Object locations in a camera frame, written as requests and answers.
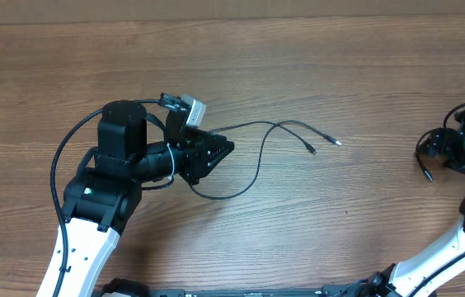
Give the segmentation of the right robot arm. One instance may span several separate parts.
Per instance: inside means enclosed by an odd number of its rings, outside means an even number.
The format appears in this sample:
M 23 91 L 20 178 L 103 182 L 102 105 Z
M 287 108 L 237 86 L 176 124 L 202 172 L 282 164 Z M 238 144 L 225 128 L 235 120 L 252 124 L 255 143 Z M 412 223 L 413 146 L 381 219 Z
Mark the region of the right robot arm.
M 420 156 L 445 157 L 444 167 L 465 175 L 465 103 L 444 117 L 443 125 L 423 134 L 415 148 L 421 171 L 433 180 Z M 465 271 L 465 197 L 453 227 L 414 257 L 394 264 L 381 296 L 430 296 Z

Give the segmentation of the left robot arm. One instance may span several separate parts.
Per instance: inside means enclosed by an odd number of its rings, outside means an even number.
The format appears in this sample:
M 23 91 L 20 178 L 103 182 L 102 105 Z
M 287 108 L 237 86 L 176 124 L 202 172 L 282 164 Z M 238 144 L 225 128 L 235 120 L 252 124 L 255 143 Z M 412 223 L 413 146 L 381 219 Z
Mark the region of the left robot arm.
M 226 137 L 200 130 L 200 101 L 162 95 L 156 103 L 169 111 L 165 122 L 146 110 L 148 103 L 113 101 L 96 111 L 98 143 L 84 155 L 62 199 L 57 166 L 51 166 L 59 228 L 39 296 L 92 295 L 146 184 L 161 190 L 162 179 L 179 176 L 194 186 L 234 150 Z

